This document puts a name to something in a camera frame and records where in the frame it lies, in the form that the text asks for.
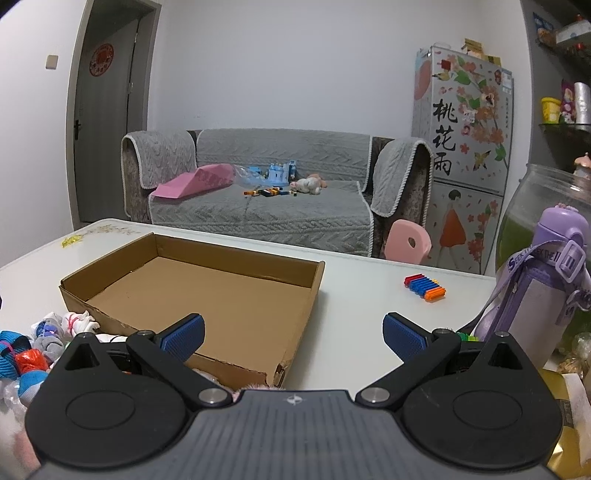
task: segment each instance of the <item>metal screw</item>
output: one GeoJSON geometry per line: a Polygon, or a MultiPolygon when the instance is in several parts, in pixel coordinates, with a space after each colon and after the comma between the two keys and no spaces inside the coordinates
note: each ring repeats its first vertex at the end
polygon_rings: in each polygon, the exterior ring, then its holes
{"type": "Polygon", "coordinates": [[[206,388],[199,393],[199,400],[212,406],[225,401],[227,397],[228,392],[221,388],[206,388]]]}
{"type": "Polygon", "coordinates": [[[361,392],[361,398],[370,403],[382,403],[390,398],[390,393],[385,388],[369,387],[361,392]]]}
{"type": "Polygon", "coordinates": [[[154,335],[156,335],[152,330],[140,330],[138,332],[138,335],[142,336],[142,337],[147,337],[148,339],[151,339],[154,337],[154,335]]]}
{"type": "Polygon", "coordinates": [[[453,331],[449,328],[436,328],[435,330],[433,330],[434,335],[445,335],[447,333],[453,333],[453,331]]]}

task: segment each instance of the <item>refrigerator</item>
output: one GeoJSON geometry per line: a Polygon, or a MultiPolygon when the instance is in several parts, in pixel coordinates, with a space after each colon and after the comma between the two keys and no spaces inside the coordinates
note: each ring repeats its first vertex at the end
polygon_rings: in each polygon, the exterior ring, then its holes
{"type": "Polygon", "coordinates": [[[512,129],[511,72],[436,46],[419,51],[412,135],[434,154],[427,265],[484,274],[505,196],[512,129]]]}

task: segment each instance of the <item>pink cushion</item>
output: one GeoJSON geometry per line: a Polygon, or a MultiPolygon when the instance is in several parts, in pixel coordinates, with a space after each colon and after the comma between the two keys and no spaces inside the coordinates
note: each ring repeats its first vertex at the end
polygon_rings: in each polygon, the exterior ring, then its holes
{"type": "Polygon", "coordinates": [[[195,171],[181,173],[175,179],[161,183],[152,195],[179,199],[228,187],[234,181],[234,167],[229,163],[204,165],[195,171]]]}

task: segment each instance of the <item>door handle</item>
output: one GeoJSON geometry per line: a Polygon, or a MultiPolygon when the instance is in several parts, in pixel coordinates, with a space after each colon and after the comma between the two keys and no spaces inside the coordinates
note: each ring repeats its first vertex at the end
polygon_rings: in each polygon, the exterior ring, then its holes
{"type": "Polygon", "coordinates": [[[78,140],[78,133],[80,132],[81,127],[82,124],[80,123],[80,121],[76,120],[74,122],[74,140],[78,140]]]}

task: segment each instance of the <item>door frame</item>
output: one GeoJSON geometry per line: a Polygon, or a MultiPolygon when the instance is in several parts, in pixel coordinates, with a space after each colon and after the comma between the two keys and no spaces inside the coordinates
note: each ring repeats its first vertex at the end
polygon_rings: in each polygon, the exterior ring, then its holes
{"type": "MultiPolygon", "coordinates": [[[[145,83],[143,92],[143,106],[142,106],[142,128],[148,128],[148,91],[150,89],[150,76],[152,70],[152,55],[154,53],[154,43],[156,40],[156,29],[158,27],[158,20],[160,19],[160,10],[162,5],[151,0],[135,0],[141,4],[147,5],[154,11],[154,20],[152,22],[152,29],[150,35],[150,45],[148,47],[148,55],[145,65],[145,83]]],[[[72,224],[74,230],[82,227],[80,222],[80,213],[78,211],[78,199],[76,196],[76,178],[74,175],[74,117],[76,104],[76,87],[78,83],[78,71],[80,69],[80,57],[82,55],[82,44],[86,35],[86,28],[90,18],[90,12],[95,0],[86,0],[86,6],[82,13],[80,26],[78,27],[78,35],[76,36],[76,43],[74,44],[74,53],[72,55],[72,66],[70,68],[70,80],[68,82],[68,96],[66,104],[66,175],[68,185],[68,197],[70,200],[70,213],[72,214],[72,224]]]]}

